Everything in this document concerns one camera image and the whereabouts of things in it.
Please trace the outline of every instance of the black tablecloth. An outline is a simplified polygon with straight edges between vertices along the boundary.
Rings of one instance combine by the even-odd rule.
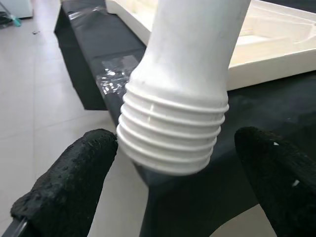
[[[316,12],[313,0],[270,2]],[[117,125],[122,99],[115,93],[102,93],[95,78],[104,70],[102,62],[128,55],[140,61],[146,47],[116,15],[95,11],[73,20],[68,18],[70,13],[98,5],[105,7],[103,0],[64,1],[55,33],[85,109],[108,109]],[[154,236],[149,233],[163,228],[159,220],[149,217],[153,213],[159,216],[157,206],[175,197],[181,200],[174,205],[184,210],[183,216],[189,214],[191,218],[197,218],[195,207],[203,203],[214,217],[210,230],[257,204],[235,152],[234,133],[243,126],[271,130],[316,157],[316,72],[229,91],[228,96],[230,109],[205,170],[187,177],[171,177],[136,167],[150,187],[143,236]]]

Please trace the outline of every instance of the white foam tray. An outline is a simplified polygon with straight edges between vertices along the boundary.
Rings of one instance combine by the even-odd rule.
[[[106,0],[147,45],[158,0]],[[253,0],[229,66],[227,90],[316,70],[316,14]]]

